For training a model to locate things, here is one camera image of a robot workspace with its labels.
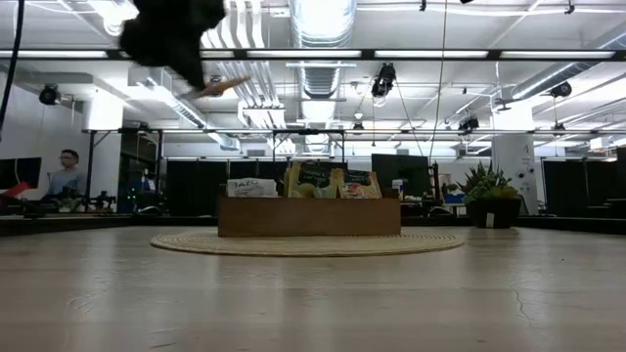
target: computer monitor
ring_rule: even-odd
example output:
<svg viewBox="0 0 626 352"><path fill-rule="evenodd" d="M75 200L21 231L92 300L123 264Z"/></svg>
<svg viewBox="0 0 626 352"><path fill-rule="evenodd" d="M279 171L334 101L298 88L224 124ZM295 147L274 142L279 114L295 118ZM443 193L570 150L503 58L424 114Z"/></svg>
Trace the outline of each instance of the computer monitor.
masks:
<svg viewBox="0 0 626 352"><path fill-rule="evenodd" d="M40 172L41 157L0 159L0 190L9 190L21 182L36 189Z"/></svg>
<svg viewBox="0 0 626 352"><path fill-rule="evenodd" d="M372 171L383 189L391 188L393 180L405 180L406 196L421 197L424 192L432 192L426 156L372 154Z"/></svg>

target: succulent plant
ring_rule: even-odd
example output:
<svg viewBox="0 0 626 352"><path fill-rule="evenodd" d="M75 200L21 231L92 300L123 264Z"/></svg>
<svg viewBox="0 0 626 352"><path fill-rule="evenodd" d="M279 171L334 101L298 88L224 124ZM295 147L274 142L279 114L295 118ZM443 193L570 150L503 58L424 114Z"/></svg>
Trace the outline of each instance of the succulent plant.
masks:
<svg viewBox="0 0 626 352"><path fill-rule="evenodd" d="M517 197L517 190L509 186L512 179L507 179L504 170L499 167L494 170L491 162L489 162L488 169L485 169L480 162L478 167L470 168L469 172L470 175L466 173L468 179L464 185L457 183L466 194L464 203L483 199L514 199Z"/></svg>

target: fabric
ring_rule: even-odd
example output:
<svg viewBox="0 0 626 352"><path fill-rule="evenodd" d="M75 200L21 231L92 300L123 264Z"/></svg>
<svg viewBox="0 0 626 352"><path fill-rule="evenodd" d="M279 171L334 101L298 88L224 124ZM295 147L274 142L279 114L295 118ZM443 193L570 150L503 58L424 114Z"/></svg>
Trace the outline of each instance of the fabric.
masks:
<svg viewBox="0 0 626 352"><path fill-rule="evenodd" d="M59 170L52 175L47 195L59 195L64 187L84 195L87 189L87 176L78 168Z"/></svg>
<svg viewBox="0 0 626 352"><path fill-rule="evenodd" d="M119 46L141 66L170 66L195 90L205 88L201 36L226 17L222 0L135 0Z"/></svg>

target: man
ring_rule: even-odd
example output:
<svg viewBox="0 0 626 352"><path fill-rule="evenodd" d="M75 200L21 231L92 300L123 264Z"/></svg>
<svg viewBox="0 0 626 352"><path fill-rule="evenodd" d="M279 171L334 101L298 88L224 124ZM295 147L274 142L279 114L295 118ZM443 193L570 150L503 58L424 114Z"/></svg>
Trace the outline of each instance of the man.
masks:
<svg viewBox="0 0 626 352"><path fill-rule="evenodd" d="M223 0L135 0L139 15L124 23L119 47L141 66L170 66L194 89L189 98L221 95L249 80L207 85L200 54L204 33L224 17Z"/></svg>
<svg viewBox="0 0 626 352"><path fill-rule="evenodd" d="M66 192L75 191L79 195L84 195L87 188L87 177L76 167L79 161L78 153L73 150L63 150L59 160L63 170L52 175L50 189L48 189L46 196L60 196L64 190Z"/></svg>

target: snack bag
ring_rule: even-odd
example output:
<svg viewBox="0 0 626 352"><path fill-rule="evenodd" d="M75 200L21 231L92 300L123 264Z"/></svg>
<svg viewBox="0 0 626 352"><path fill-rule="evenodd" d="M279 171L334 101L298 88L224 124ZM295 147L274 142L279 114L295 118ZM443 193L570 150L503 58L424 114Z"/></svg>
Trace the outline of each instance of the snack bag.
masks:
<svg viewBox="0 0 626 352"><path fill-rule="evenodd" d="M333 171L315 164L295 162L289 177L289 198L336 198Z"/></svg>
<svg viewBox="0 0 626 352"><path fill-rule="evenodd" d="M342 198L382 198L376 172L338 169L336 177Z"/></svg>

